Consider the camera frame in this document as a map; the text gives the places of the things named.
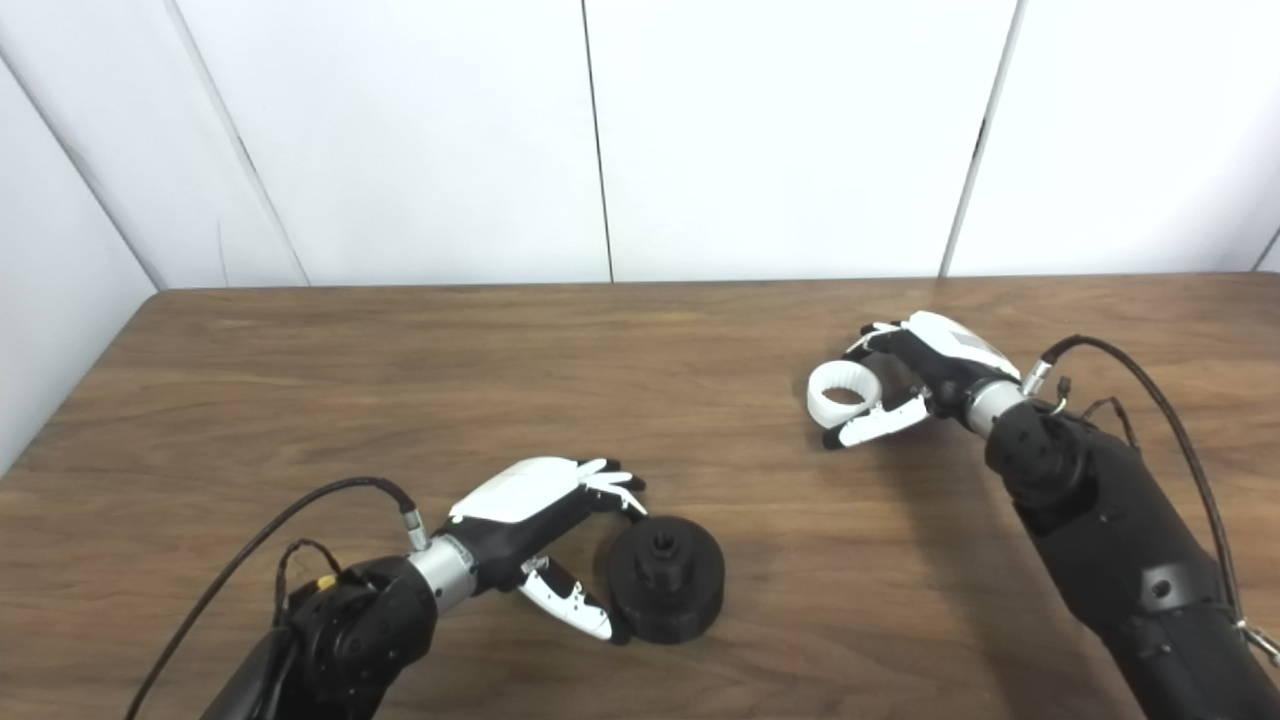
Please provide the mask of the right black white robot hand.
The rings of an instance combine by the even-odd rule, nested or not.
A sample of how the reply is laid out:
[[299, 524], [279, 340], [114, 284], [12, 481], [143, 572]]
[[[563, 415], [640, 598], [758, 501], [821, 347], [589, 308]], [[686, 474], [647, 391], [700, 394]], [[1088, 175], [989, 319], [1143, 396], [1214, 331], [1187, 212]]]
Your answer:
[[850, 448], [955, 419], [987, 438], [1007, 410], [1024, 404], [1021, 375], [966, 327], [936, 313], [864, 325], [842, 356], [817, 366], [806, 410], [826, 448]]

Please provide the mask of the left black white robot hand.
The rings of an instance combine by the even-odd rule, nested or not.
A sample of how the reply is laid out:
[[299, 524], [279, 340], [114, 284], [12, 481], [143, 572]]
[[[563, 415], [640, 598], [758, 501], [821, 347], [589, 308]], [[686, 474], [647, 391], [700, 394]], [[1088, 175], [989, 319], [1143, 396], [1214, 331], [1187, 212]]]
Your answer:
[[637, 497], [645, 488], [613, 459], [529, 457], [454, 503], [438, 534], [463, 550], [474, 596], [520, 591], [566, 625], [625, 646], [631, 630], [547, 548], [596, 512], [648, 519]]

